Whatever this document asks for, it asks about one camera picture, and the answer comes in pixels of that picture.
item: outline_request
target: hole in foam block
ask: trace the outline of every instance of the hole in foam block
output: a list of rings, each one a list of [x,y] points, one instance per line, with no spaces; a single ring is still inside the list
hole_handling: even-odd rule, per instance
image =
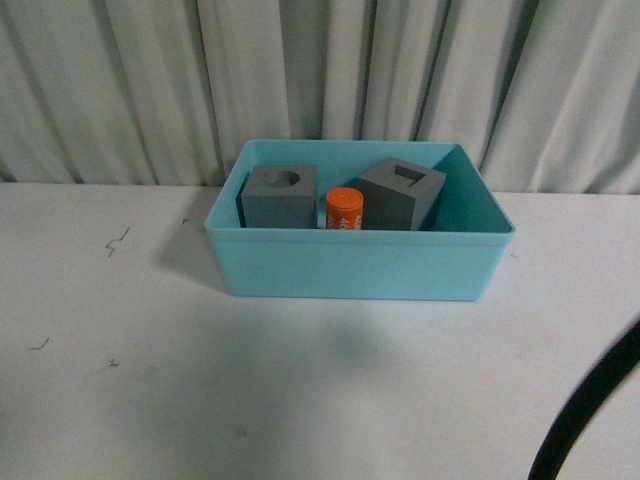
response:
[[[407,187],[415,185],[417,182],[424,178],[424,173],[416,172],[415,170],[403,167],[402,165],[396,165],[394,173],[409,180],[409,182],[407,183]]]
[[[269,187],[291,187],[300,181],[300,175],[290,170],[272,170],[265,172],[263,181]]]

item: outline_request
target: foam block with hole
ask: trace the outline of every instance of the foam block with hole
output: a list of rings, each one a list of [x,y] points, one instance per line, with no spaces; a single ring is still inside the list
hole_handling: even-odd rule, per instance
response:
[[[249,228],[317,228],[315,165],[257,165],[240,194]]]
[[[446,174],[389,158],[358,176],[363,230],[428,230],[436,221]]]

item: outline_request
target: orange bottle cap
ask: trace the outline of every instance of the orange bottle cap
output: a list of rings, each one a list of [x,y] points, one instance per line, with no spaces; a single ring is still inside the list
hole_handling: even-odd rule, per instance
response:
[[[364,204],[364,197],[355,188],[338,187],[327,193],[327,204],[338,210],[359,210]]]

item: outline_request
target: orange cylinder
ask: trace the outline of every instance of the orange cylinder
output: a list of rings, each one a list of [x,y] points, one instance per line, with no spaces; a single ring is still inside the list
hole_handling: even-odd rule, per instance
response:
[[[355,188],[338,187],[327,193],[327,230],[360,230],[364,197]]]

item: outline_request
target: mark on table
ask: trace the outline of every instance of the mark on table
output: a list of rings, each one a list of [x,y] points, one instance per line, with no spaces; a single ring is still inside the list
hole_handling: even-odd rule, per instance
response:
[[[47,343],[49,343],[49,337],[47,337],[47,339],[46,339],[44,342],[42,342],[42,344],[40,344],[39,346],[37,346],[37,347],[29,347],[29,350],[36,350],[36,351],[40,351],[40,350],[42,350],[42,349],[44,348],[44,346],[45,346]]]
[[[110,240],[109,243],[107,243],[107,245],[104,248],[111,250],[109,252],[109,255],[107,255],[107,258],[110,258],[111,255],[113,255],[113,252],[116,251],[116,249],[114,247],[112,247],[111,244],[114,243],[114,242],[121,242],[122,240],[124,240],[124,237],[127,236],[127,233],[129,233],[129,229],[130,228],[131,227],[127,227],[127,229],[124,231],[124,233],[122,234],[122,236],[120,238],[114,238],[113,240]]]

